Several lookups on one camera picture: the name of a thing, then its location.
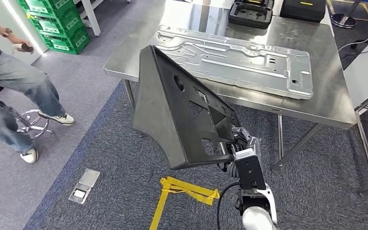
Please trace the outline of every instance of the sneaker sole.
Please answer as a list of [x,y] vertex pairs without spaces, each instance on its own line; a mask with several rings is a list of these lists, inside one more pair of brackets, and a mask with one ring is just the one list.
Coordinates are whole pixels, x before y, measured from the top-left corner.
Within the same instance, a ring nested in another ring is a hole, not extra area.
[[39,159],[39,151],[37,151],[37,149],[36,149],[36,160],[33,163],[35,163],[38,159]]
[[42,114],[40,114],[40,113],[37,113],[37,114],[39,114],[39,116],[40,116],[40,117],[42,117],[42,118],[44,118],[44,119],[48,119],[48,120],[55,121],[55,122],[59,123],[59,124],[60,124],[60,125],[62,125],[62,126],[72,126],[73,124],[75,124],[75,121],[74,121],[73,123],[61,123],[61,122],[59,122],[59,121],[57,121],[56,119],[53,119],[53,118],[51,118],[51,117],[44,116],[44,115],[42,115]]
[[36,149],[36,160],[34,162],[27,162],[27,161],[25,161],[25,162],[28,163],[28,164],[33,164],[33,163],[36,163],[36,161],[38,159],[39,159],[39,151],[37,151],[37,149]]

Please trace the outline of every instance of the hand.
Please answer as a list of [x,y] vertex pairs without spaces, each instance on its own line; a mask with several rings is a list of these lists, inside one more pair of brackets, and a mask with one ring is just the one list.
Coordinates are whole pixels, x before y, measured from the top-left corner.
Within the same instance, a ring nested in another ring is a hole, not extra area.
[[[23,40],[23,39],[17,37],[16,35],[14,35],[14,34],[9,34],[8,39],[12,42],[12,44],[23,44],[23,43],[25,43],[29,47],[32,46],[32,44],[30,44],[30,42],[28,42],[26,40]],[[21,48],[17,48],[17,50],[20,51],[20,52],[25,52]]]

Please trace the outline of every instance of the wristwatch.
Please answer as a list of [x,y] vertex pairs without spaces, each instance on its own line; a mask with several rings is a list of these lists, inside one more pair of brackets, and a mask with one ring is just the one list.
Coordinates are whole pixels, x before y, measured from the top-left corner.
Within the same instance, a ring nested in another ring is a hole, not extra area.
[[9,34],[12,33],[12,30],[9,28],[5,28],[5,32],[3,32],[2,36],[3,37],[9,37]]

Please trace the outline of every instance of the carpet floor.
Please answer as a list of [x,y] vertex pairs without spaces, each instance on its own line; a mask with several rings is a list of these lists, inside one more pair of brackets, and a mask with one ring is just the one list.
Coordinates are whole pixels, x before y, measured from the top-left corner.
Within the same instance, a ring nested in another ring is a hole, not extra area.
[[[79,230],[148,229],[162,177],[220,190],[235,182],[216,165],[169,170],[158,144],[132,129],[132,109],[122,85],[110,101],[102,112],[107,115],[96,120],[100,128],[77,147],[25,230],[65,230],[70,226]],[[277,158],[277,116],[240,106],[235,109],[241,124],[262,138],[262,167],[275,195],[279,229],[368,229],[368,197],[357,195],[360,188],[368,187],[368,169],[356,127],[325,127],[284,169],[274,173],[269,165]],[[286,117],[286,150],[312,125]],[[86,168],[101,175],[86,203],[79,205],[68,196]],[[235,201],[233,188],[222,202],[222,229],[241,229]],[[185,194],[169,195],[158,229],[216,229],[216,202],[207,206]]]
[[[44,135],[35,142],[41,151],[36,165],[25,165],[0,144],[0,230],[20,230],[26,223],[25,229],[33,230],[147,229],[160,195],[161,177],[170,175],[211,189],[234,181],[215,166],[167,170],[157,143],[131,129],[132,113],[123,87],[113,91],[119,79],[103,73],[105,61],[151,3],[105,0],[95,10],[101,37],[89,30],[91,42],[79,56],[49,51],[34,63],[50,75],[62,103],[78,122],[67,128],[50,125],[57,135]],[[337,12],[347,7],[334,5]],[[358,21],[352,30],[333,29],[338,47],[368,36],[367,21]],[[354,57],[344,58],[343,66]],[[18,111],[34,108],[15,92],[3,91],[0,98]],[[241,107],[236,110],[242,124],[262,138],[264,175],[275,193],[280,229],[368,229],[368,197],[356,195],[368,187],[368,168],[356,128],[325,128],[286,168],[272,173],[268,165],[277,155],[276,116]],[[362,120],[368,135],[368,112]],[[287,117],[284,122],[286,149],[312,126]],[[80,206],[67,198],[87,167],[102,174],[87,203]],[[240,226],[233,208],[234,190],[229,190],[222,204],[223,229]],[[215,208],[183,194],[169,195],[159,227],[214,229]]]

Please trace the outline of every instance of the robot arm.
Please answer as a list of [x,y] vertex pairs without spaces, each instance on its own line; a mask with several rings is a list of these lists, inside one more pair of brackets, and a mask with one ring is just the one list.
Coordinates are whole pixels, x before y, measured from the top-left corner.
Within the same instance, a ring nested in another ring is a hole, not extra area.
[[259,140],[251,137],[243,127],[233,128],[232,132],[235,137],[248,143],[247,149],[234,154],[234,162],[228,166],[231,176],[239,177],[236,208],[242,216],[243,226],[246,230],[275,230],[276,206],[273,192],[265,183],[260,167]]

